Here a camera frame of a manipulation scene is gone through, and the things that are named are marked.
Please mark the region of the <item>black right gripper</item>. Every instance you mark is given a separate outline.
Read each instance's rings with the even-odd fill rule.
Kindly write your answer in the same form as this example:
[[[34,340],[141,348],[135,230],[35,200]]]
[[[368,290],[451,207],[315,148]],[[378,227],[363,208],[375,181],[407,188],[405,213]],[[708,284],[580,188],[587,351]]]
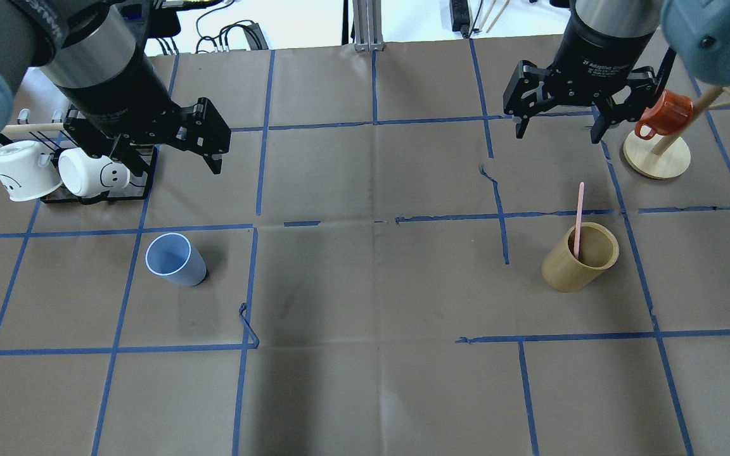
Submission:
[[[572,13],[553,63],[539,68],[519,61],[504,90],[503,110],[515,116],[515,137],[523,139],[530,118],[556,106],[597,106],[591,144],[599,144],[614,122],[640,118],[658,85],[652,67],[635,66],[652,35],[605,34]]]

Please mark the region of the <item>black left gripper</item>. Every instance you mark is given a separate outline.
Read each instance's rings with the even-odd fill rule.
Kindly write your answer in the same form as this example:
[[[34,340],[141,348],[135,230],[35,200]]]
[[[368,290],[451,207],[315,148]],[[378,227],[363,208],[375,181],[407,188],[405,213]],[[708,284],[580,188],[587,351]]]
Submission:
[[[200,156],[213,174],[221,174],[222,158],[231,149],[231,128],[208,98],[195,104],[157,110],[150,117],[122,116],[107,126],[78,110],[102,135],[110,138],[109,157],[122,162],[144,187],[153,185],[153,148],[168,145]]]

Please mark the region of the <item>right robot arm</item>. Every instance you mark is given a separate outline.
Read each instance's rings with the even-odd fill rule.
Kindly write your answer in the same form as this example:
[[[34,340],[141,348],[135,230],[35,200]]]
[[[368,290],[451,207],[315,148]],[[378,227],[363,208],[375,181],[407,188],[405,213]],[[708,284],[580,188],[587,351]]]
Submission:
[[[636,122],[666,88],[675,60],[710,86],[730,86],[730,1],[553,1],[570,18],[553,62],[516,64],[503,95],[523,138],[557,106],[596,107],[596,144]]]

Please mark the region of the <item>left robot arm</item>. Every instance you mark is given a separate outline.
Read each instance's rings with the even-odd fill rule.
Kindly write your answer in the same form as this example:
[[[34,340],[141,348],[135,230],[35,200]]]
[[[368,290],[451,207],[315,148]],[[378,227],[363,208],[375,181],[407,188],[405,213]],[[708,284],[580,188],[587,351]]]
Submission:
[[[136,148],[164,144],[195,153],[214,174],[231,129],[214,104],[173,102],[116,1],[0,1],[0,133],[30,67],[66,96],[84,123],[67,130],[93,158],[107,156],[140,176]]]

